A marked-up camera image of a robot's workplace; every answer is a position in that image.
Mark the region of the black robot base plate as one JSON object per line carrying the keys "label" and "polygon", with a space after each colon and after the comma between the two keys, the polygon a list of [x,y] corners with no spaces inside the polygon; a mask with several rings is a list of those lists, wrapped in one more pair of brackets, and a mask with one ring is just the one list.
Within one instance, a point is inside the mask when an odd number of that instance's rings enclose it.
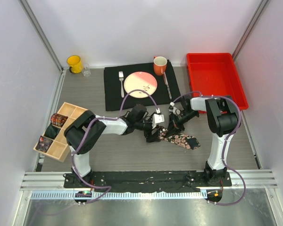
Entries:
{"label": "black robot base plate", "polygon": [[92,171],[83,177],[86,185],[74,173],[65,173],[64,188],[93,188],[111,193],[187,193],[201,187],[231,187],[230,174],[221,179],[207,180],[202,171]]}

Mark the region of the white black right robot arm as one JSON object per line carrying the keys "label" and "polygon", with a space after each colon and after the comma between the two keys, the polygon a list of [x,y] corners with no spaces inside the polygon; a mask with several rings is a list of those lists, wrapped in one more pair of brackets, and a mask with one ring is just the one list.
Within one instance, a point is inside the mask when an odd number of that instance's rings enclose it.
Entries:
{"label": "white black right robot arm", "polygon": [[208,127],[212,132],[212,146],[203,172],[209,186],[219,184],[225,178],[227,154],[230,142],[241,125],[241,112],[237,104],[224,96],[181,96],[169,104],[168,136],[184,131],[184,124],[199,112],[207,114]]}

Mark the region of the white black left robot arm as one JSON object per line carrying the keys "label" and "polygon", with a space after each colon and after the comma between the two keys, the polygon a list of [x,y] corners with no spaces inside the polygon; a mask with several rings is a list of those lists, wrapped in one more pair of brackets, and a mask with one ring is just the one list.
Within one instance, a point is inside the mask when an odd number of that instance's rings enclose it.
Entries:
{"label": "white black left robot arm", "polygon": [[135,130],[143,131],[146,141],[158,142],[157,132],[160,123],[165,121],[160,109],[149,114],[147,108],[137,104],[132,110],[117,118],[95,115],[92,111],[83,112],[64,132],[72,156],[72,174],[75,183],[81,188],[91,182],[92,169],[89,151],[94,147],[100,136],[115,134],[125,136]]}

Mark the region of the floral rose necktie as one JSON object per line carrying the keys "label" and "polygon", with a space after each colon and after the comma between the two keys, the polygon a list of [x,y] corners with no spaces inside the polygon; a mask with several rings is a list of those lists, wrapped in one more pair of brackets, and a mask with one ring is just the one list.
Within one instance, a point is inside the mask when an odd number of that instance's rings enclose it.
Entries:
{"label": "floral rose necktie", "polygon": [[179,147],[188,149],[188,150],[194,150],[196,148],[200,147],[200,143],[198,142],[197,138],[194,136],[183,134],[182,132],[179,132],[175,135],[167,135],[167,128],[165,127],[159,127],[159,139],[163,141],[167,141],[171,144],[177,145]]}

